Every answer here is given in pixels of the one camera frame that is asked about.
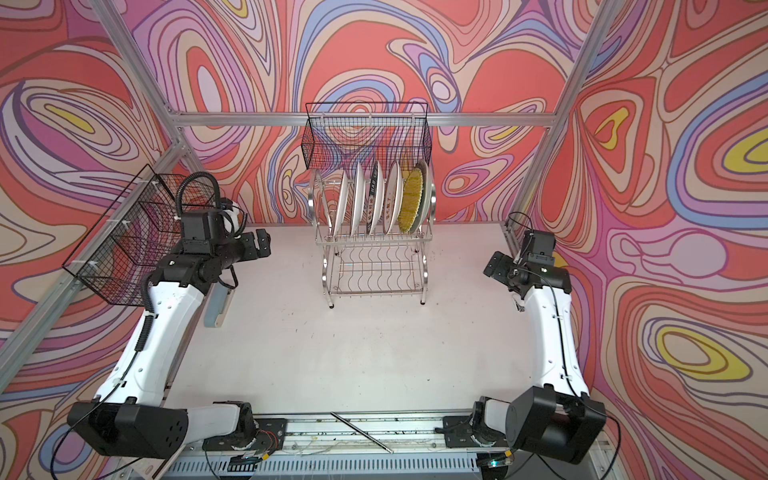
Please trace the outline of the dark green rim plate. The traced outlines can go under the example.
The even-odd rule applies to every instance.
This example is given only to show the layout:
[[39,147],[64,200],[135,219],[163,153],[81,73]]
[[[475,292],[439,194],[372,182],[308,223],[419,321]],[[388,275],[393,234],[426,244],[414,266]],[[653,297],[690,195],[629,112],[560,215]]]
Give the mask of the dark green rim plate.
[[372,170],[369,184],[369,202],[368,217],[366,222],[366,234],[371,236],[375,233],[376,226],[381,218],[384,202],[385,180],[383,167],[380,162]]

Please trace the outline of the yellow woven pattern plate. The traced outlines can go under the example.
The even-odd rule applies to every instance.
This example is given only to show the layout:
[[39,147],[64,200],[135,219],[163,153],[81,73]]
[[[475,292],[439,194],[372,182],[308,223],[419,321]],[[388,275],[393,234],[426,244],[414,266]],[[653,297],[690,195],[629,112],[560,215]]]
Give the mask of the yellow woven pattern plate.
[[424,169],[421,165],[417,165],[404,182],[401,208],[398,214],[398,227],[403,234],[411,231],[419,215],[424,179]]

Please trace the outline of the light green flower plate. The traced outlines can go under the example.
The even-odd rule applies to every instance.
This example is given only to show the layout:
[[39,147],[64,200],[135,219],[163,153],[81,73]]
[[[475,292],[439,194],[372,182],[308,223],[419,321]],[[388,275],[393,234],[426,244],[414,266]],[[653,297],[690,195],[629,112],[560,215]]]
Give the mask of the light green flower plate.
[[424,174],[424,188],[423,188],[423,195],[420,205],[420,217],[418,225],[421,226],[428,218],[429,210],[431,208],[432,203],[432,190],[433,190],[433,175],[431,167],[425,162],[420,161],[419,167],[422,169]]

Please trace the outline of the orange sunburst plate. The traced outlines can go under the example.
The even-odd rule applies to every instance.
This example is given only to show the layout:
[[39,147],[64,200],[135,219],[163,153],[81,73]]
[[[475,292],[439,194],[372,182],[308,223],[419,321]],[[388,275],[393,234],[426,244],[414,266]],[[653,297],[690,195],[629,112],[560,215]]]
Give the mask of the orange sunburst plate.
[[340,188],[339,188],[337,210],[336,210],[336,215],[333,223],[333,232],[332,232],[333,239],[337,239],[341,233],[345,215],[346,215],[347,205],[348,205],[348,195],[349,195],[349,178],[347,173],[343,172],[341,182],[340,182]]
[[384,233],[389,234],[394,228],[396,210],[402,193],[402,171],[398,161],[395,161],[387,177],[384,203]]

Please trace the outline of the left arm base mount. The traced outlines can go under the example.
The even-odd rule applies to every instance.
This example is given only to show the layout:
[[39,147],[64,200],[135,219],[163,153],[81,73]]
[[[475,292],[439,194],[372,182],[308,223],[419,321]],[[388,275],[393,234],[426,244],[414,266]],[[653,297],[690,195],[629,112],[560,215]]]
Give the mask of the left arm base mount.
[[207,452],[274,453],[283,449],[288,420],[280,417],[256,418],[251,433],[231,433],[203,441]]

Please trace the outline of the white black-rim plate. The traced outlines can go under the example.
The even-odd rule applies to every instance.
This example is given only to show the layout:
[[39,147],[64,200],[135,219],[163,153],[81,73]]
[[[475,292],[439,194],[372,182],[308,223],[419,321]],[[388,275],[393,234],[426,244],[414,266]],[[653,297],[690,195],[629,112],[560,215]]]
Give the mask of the white black-rim plate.
[[354,202],[351,215],[350,234],[356,235],[362,220],[363,210],[365,207],[365,187],[366,178],[363,165],[358,163],[356,165],[356,176],[354,186]]

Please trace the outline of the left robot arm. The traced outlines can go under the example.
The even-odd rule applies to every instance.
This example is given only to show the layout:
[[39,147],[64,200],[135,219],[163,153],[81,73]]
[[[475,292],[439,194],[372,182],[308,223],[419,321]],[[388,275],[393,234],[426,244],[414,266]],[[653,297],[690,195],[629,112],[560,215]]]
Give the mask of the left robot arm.
[[182,446],[222,437],[239,448],[257,436],[249,403],[192,409],[164,405],[166,382],[183,337],[211,287],[238,262],[266,258],[264,229],[241,232],[236,216],[215,208],[180,215],[181,238],[140,284],[142,321],[90,401],[75,403],[72,432],[105,457],[168,459]]

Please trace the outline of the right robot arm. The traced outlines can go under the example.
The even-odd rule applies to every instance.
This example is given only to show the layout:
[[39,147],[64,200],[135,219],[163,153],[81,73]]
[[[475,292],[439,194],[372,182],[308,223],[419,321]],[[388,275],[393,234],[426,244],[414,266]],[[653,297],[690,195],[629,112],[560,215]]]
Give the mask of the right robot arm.
[[553,234],[527,230],[516,257],[495,252],[484,269],[502,283],[530,322],[534,346],[532,385],[511,402],[482,397],[469,419],[471,439],[499,441],[569,464],[580,463],[607,421],[592,399],[578,365],[572,323],[572,284],[556,266]]

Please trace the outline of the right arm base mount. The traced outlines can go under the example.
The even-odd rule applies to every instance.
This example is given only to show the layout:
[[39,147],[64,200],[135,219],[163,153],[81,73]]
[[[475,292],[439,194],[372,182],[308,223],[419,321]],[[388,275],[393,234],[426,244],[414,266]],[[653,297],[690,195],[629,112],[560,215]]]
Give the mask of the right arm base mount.
[[501,449],[513,453],[517,449],[508,444],[506,436],[481,421],[471,420],[469,415],[444,416],[442,424],[434,428],[442,435],[448,448]]

